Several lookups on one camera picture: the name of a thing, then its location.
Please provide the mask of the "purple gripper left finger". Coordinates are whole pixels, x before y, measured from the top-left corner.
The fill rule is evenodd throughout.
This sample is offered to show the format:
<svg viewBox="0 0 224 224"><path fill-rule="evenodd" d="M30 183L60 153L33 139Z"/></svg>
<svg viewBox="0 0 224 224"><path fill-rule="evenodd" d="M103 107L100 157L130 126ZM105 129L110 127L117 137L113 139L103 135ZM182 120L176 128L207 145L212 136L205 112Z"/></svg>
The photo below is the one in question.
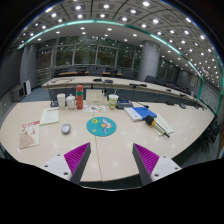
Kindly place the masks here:
<svg viewBox="0 0 224 224"><path fill-rule="evenodd" d="M79 184L90 153L91 145L85 143L65 154L55 155L42 166L42 169L74 184Z"/></svg>

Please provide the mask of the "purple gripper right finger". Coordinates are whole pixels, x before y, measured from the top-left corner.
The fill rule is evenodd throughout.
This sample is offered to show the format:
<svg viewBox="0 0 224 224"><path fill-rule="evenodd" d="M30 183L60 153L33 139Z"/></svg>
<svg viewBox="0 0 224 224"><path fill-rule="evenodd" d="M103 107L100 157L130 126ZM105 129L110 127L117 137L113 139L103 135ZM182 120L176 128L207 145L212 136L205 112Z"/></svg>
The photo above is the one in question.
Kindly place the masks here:
<svg viewBox="0 0 224 224"><path fill-rule="evenodd" d="M181 170L181 167L166 155L159 156L136 143L133 144L132 153L143 185Z"/></svg>

